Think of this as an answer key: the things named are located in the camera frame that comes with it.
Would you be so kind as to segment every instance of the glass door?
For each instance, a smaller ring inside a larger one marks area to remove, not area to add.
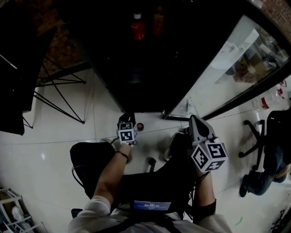
[[[265,28],[243,15],[196,83],[163,117],[186,120],[192,114],[205,117],[222,107],[224,111],[230,110],[235,107],[232,101],[253,87],[263,85],[261,82],[267,78],[275,78],[273,74],[286,63],[289,63],[289,56],[276,40],[276,35],[270,35]]]

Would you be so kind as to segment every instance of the display screen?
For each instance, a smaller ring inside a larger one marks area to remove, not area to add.
[[[142,202],[133,201],[134,209],[167,211],[171,202]]]

